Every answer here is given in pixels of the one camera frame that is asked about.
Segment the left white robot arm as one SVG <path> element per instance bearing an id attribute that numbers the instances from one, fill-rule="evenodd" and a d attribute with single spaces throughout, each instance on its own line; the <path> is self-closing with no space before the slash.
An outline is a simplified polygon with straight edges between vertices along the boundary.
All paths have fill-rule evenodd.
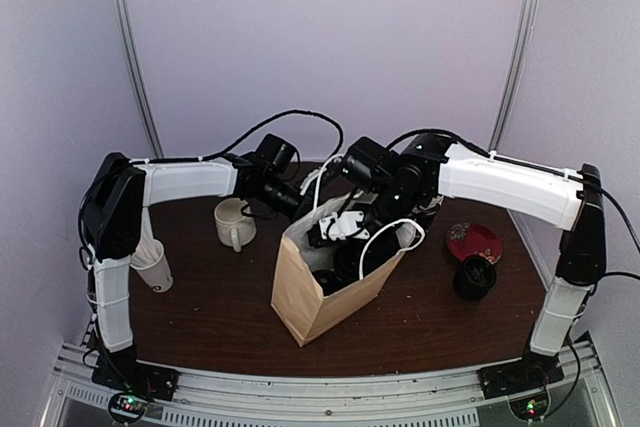
<path id="1" fill-rule="evenodd" d="M 254 199 L 294 220 L 310 204 L 283 175 L 296 148 L 268 134 L 252 152 L 204 157 L 129 159 L 108 154 L 79 208 L 88 300 L 97 317 L 97 347 L 118 380 L 140 375 L 129 315 L 129 270 L 147 228 L 150 206 L 199 197 Z"/>

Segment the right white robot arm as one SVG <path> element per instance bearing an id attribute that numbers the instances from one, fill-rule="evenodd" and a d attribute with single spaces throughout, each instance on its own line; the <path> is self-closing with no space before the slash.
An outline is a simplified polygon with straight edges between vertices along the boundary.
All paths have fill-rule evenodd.
<path id="1" fill-rule="evenodd" d="M 491 204 L 541 219 L 562 230 L 560 257 L 523 359 L 554 363 L 588 292 L 606 272 L 600 173 L 585 164 L 563 171 L 487 152 L 434 128 L 409 131 L 381 146 L 368 137 L 352 144 L 340 164 L 356 188 L 375 194 L 362 211 L 340 208 L 324 236 L 370 244 L 375 234 L 437 197 Z"/>

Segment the stack of black lids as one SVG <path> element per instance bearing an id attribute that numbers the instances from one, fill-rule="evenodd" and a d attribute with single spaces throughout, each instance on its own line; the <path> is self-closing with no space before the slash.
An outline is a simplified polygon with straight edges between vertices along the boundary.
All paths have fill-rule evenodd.
<path id="1" fill-rule="evenodd" d="M 456 270 L 453 289 L 461 299 L 478 302 L 494 287 L 496 280 L 494 265 L 484 257 L 471 255 Z"/>

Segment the stack of paper cups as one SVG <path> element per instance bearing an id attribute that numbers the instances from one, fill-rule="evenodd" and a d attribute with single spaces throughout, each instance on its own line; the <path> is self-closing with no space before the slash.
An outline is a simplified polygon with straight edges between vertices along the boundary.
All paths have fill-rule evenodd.
<path id="1" fill-rule="evenodd" d="M 443 201 L 444 197 L 442 195 L 433 197 L 425 208 L 425 211 L 429 212 L 430 214 L 432 214 L 433 212 L 437 212 L 441 208 Z"/>

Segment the brown paper takeout bag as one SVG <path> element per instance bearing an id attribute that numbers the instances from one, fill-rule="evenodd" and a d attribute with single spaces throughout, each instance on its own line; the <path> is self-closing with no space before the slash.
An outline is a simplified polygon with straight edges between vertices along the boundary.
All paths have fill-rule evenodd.
<path id="1" fill-rule="evenodd" d="M 318 201 L 320 189 L 315 183 L 327 168 L 324 163 L 304 181 L 307 191 L 314 194 L 313 208 L 282 234 L 273 281 L 271 307 L 299 346 L 321 336 L 377 297 L 405 253 L 426 238 L 423 227 L 413 219 L 402 218 L 384 225 L 364 240 L 359 280 L 344 282 L 344 288 L 324 297 L 312 273 L 321 269 L 334 271 L 335 252 L 348 240 L 315 248 L 308 242 L 307 231 L 321 218 L 338 212 L 342 204 L 352 203 L 347 195 L 324 203 Z"/>

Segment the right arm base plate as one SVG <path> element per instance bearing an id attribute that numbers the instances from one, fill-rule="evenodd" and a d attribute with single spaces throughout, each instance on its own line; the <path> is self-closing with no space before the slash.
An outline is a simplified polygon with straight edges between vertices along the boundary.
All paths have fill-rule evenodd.
<path id="1" fill-rule="evenodd" d="M 543 389 L 565 378 L 558 357 L 534 354 L 519 360 L 483 367 L 478 377 L 486 400 Z"/>

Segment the black cup lid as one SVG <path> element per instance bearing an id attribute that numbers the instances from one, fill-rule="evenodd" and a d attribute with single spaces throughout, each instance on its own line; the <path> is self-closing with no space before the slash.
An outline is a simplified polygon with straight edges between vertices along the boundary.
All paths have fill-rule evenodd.
<path id="1" fill-rule="evenodd" d="M 321 287 L 324 297 L 328 297 L 345 287 L 344 281 L 332 270 L 316 270 L 312 275 Z"/>
<path id="2" fill-rule="evenodd" d="M 364 240 L 352 239 L 336 250 L 333 268 L 343 282 L 359 280 L 359 260 L 365 244 Z"/>

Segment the clear glass pitcher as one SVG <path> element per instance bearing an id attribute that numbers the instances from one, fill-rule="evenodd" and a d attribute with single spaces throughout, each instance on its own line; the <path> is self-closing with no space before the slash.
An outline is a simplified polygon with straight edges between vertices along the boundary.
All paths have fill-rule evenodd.
<path id="1" fill-rule="evenodd" d="M 214 221 L 220 242 L 240 253 L 257 234 L 250 204 L 239 198 L 221 201 L 214 209 Z"/>

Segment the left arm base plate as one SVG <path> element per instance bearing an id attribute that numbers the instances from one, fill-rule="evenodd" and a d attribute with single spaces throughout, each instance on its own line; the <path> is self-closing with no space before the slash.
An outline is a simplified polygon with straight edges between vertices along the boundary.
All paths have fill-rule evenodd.
<path id="1" fill-rule="evenodd" d="M 94 384 L 134 394 L 147 400 L 171 401 L 179 373 L 171 368 L 141 364 L 136 361 L 118 364 L 99 357 L 91 375 Z"/>

